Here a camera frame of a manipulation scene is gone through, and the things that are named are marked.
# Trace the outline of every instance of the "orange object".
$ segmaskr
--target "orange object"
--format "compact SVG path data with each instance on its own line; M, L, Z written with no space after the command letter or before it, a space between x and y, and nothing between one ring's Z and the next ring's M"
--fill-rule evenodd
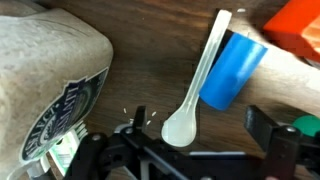
M291 0L263 29L279 47L320 62L320 0Z

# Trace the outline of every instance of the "white plastic spoon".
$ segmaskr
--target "white plastic spoon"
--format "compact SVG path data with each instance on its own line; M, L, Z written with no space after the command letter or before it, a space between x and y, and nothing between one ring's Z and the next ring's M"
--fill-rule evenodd
M196 136L195 108L199 98L199 90L208 75L230 19L230 12L219 11L187 96L180 108L164 122L161 135L164 141L170 145L187 146Z

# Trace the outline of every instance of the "printed label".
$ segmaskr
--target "printed label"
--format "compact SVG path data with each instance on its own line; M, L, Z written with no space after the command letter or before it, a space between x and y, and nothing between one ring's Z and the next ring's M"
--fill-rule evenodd
M92 109L107 69L87 79L69 82L62 94L39 116L22 149L22 160L44 155L77 122Z

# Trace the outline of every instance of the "wooden surface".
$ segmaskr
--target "wooden surface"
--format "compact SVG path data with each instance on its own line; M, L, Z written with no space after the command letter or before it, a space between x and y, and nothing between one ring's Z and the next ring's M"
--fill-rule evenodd
M133 118L138 105L147 105L148 134L160 137L161 124L182 103L218 9L233 13L230 30L262 40L262 25L284 0L38 0L63 8L89 23L112 42L114 60L106 84L87 118L91 132L108 135ZM238 13L239 8L246 12ZM183 152L191 150L263 153L243 128L250 94L241 91L225 112L201 100L197 106L198 134ZM255 102L270 117L291 123L306 113L261 97ZM123 178L123 172L115 179ZM311 179L302 168L297 177Z

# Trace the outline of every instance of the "wooden table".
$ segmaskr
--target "wooden table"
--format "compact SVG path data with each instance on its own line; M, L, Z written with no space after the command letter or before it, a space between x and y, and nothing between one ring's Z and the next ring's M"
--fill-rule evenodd
M233 13L229 30L264 40L261 27L284 0L38 0L63 8L89 23L114 46L115 56L106 84L87 117L88 129L110 135L133 118L138 105L147 105L148 134L160 137L161 125L182 103L218 9ZM217 111L201 100L197 106L196 140L181 151L245 151L263 156L243 128L250 94L241 91L231 107ZM265 99L255 102L270 117L291 123L306 114ZM121 172L114 177L122 177ZM311 179L298 168L297 177Z

